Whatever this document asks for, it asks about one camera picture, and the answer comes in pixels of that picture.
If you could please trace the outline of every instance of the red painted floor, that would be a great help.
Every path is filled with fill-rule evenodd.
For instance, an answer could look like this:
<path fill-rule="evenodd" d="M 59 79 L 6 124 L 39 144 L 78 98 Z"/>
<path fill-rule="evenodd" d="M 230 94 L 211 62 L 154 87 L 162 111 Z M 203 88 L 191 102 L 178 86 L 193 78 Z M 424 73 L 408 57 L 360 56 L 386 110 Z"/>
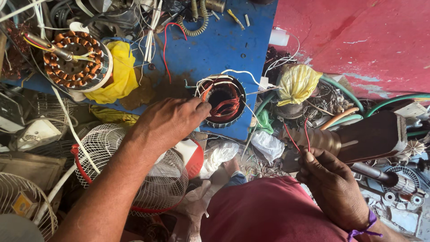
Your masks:
<path fill-rule="evenodd" d="M 346 75 L 357 97 L 430 93 L 430 1 L 279 0 L 273 25 L 299 39 L 299 61 Z"/>

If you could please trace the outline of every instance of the forearm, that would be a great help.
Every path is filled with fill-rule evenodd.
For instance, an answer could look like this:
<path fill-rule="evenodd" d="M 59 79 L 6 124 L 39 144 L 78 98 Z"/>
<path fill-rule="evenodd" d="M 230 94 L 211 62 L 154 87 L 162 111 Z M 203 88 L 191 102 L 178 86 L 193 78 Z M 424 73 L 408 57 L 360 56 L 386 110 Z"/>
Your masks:
<path fill-rule="evenodd" d="M 375 236 L 375 235 L 368 235 L 367 233 L 357 235 L 354 238 L 359 242 L 408 242 L 408 240 L 398 232 L 392 230 L 387 225 L 382 223 L 379 219 L 376 221 L 376 223 L 369 229 L 371 232 L 380 233 L 383 236 Z"/>
<path fill-rule="evenodd" d="M 58 229 L 51 241 L 119 241 L 137 190 L 157 155 L 128 139 Z"/>

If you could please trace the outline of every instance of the blue jeans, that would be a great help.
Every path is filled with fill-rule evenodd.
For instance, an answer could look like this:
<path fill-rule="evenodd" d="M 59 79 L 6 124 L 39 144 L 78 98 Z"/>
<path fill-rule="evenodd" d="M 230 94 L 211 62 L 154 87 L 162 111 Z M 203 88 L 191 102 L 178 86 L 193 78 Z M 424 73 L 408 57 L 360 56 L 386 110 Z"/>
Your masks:
<path fill-rule="evenodd" d="M 242 173 L 239 173 L 239 174 L 236 174 L 236 175 L 230 177 L 227 184 L 225 184 L 223 186 L 223 188 L 228 187 L 228 186 L 242 185 L 242 184 L 245 184 L 247 182 L 248 181 L 246 180 L 246 177 Z"/>

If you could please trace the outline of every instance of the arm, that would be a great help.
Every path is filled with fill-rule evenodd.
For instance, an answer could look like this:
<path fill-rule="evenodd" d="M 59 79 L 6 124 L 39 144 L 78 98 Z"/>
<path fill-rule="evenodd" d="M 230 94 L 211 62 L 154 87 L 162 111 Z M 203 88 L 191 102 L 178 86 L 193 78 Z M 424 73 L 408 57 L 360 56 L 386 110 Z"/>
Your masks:
<path fill-rule="evenodd" d="M 210 109 L 199 98 L 149 106 L 50 241 L 119 241 L 136 192 L 154 162 L 198 127 Z"/>
<path fill-rule="evenodd" d="M 297 180 L 305 183 L 321 210 L 341 229 L 364 230 L 369 225 L 369 208 L 361 195 L 351 169 L 326 150 L 305 149 L 299 161 Z M 401 234 L 388 228 L 379 219 L 369 231 L 383 237 L 368 234 L 354 238 L 360 242 L 406 242 Z"/>

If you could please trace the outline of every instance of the man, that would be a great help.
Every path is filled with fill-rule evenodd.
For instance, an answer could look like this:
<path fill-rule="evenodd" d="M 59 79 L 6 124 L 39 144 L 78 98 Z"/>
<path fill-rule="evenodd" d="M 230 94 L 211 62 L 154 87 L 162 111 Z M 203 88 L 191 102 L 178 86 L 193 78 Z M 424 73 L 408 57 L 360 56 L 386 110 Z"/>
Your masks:
<path fill-rule="evenodd" d="M 197 128 L 210 109 L 199 98 L 169 98 L 149 106 L 50 241 L 119 241 L 134 196 L 154 162 Z M 319 207 L 290 177 L 238 186 L 244 181 L 235 179 L 213 196 L 209 218 L 202 219 L 202 241 L 346 241 L 346 231 L 369 226 L 369 209 L 347 165 L 314 148 L 305 150 L 300 164 L 297 179 L 309 187 Z M 234 174 L 237 163 L 226 167 L 240 177 Z M 364 233 L 355 238 L 407 241 L 379 220 L 369 231 L 383 237 Z"/>

